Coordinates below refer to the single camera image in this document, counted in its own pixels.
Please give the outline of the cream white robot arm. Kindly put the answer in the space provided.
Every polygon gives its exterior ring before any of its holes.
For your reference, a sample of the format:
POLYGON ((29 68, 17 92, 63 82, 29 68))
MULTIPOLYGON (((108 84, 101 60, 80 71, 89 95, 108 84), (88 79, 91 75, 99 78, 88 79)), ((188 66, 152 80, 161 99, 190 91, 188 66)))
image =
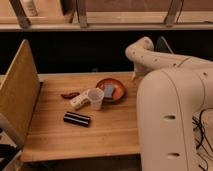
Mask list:
POLYGON ((136 113, 142 171, 201 171, 193 117, 213 109, 213 61, 156 52, 148 37, 125 54, 141 79, 136 113))

